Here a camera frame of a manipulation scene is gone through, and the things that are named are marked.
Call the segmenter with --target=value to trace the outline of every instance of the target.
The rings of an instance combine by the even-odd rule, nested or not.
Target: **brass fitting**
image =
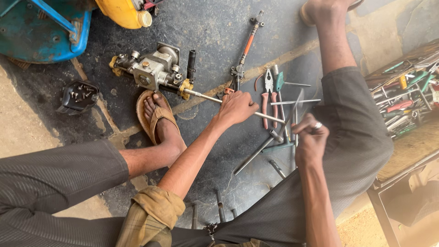
[[[114,67],[114,64],[116,63],[116,59],[117,59],[117,56],[114,56],[114,57],[111,59],[111,62],[110,62],[108,65],[109,65],[110,68],[113,70],[113,73],[114,73],[116,76],[121,76],[121,75],[122,75],[122,70]]]
[[[178,88],[178,95],[181,96],[184,100],[188,100],[191,96],[190,94],[187,94],[184,92],[185,89],[192,90],[194,88],[194,85],[191,83],[191,80],[185,79],[180,87]]]

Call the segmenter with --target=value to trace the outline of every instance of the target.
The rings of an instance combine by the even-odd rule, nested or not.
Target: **orange hose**
[[[247,42],[247,46],[245,47],[245,50],[244,50],[245,55],[248,54],[248,51],[250,50],[250,46],[252,46],[254,37],[255,37],[255,35],[250,35],[250,38],[248,39],[248,42]]]

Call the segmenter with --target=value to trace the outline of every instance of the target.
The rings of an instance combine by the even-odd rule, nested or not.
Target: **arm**
[[[317,121],[307,114],[292,132],[299,134],[300,144],[295,160],[302,180],[305,201],[306,242],[312,247],[341,246],[332,214],[329,192],[323,173],[323,154],[329,130],[322,126],[313,130]]]
[[[252,101],[249,93],[237,91],[225,95],[218,114],[174,162],[157,186],[183,199],[221,134],[230,126],[246,120],[257,109],[259,105]]]

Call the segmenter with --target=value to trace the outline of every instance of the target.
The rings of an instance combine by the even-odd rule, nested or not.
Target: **wooden plank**
[[[378,172],[380,182],[395,176],[439,149],[439,120],[424,124],[420,128],[394,141],[395,151],[389,162]]]

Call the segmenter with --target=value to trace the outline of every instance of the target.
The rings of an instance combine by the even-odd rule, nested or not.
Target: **ring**
[[[323,124],[321,122],[317,122],[316,126],[314,126],[313,130],[316,131],[316,130],[320,129],[322,126],[323,126]]]

